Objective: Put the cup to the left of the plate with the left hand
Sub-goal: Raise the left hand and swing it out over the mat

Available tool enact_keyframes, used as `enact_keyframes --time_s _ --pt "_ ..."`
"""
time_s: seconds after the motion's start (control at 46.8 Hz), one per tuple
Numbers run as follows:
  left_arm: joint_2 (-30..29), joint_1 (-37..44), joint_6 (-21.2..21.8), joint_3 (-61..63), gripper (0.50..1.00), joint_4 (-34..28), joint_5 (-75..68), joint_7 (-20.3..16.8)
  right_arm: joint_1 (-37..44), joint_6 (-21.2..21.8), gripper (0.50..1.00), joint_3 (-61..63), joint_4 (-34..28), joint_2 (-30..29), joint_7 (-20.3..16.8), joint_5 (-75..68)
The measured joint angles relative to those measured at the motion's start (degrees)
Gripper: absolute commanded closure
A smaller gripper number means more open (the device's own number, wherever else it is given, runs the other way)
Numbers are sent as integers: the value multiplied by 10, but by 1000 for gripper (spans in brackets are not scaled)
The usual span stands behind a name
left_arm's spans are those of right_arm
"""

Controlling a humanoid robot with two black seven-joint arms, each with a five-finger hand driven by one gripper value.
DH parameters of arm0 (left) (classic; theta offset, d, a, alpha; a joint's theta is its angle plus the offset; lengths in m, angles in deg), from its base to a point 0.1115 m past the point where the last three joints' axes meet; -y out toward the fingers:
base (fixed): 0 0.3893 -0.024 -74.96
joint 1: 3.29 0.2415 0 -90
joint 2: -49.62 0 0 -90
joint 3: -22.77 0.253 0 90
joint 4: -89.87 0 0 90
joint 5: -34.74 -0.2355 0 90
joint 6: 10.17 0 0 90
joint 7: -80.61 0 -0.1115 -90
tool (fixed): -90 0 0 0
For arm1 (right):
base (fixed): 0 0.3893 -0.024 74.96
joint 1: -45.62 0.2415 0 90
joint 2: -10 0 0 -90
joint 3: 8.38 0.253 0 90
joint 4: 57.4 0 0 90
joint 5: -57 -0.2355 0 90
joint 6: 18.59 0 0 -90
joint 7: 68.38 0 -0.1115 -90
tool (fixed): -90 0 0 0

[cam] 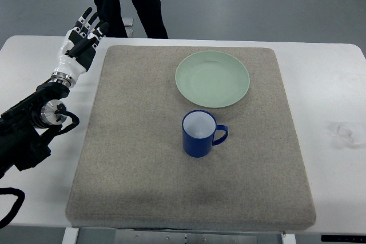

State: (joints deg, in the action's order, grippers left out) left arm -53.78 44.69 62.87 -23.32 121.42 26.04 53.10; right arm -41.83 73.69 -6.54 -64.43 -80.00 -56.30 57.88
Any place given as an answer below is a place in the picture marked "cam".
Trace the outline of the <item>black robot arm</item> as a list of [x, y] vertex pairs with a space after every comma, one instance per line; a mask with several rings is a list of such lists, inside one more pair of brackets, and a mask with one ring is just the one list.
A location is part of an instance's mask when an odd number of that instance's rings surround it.
[[1, 176], [13, 166], [36, 167], [51, 155], [50, 142], [79, 125], [61, 102], [70, 93], [63, 82], [47, 80], [35, 92], [1, 114]]

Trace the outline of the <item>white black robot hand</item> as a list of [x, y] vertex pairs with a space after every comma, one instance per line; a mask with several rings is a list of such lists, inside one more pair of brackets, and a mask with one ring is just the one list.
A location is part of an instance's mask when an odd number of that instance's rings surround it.
[[58, 65], [50, 77], [52, 82], [72, 88], [79, 76], [90, 69], [96, 48], [109, 28], [107, 22], [94, 23], [96, 19], [98, 14], [88, 7], [67, 31], [58, 51]]

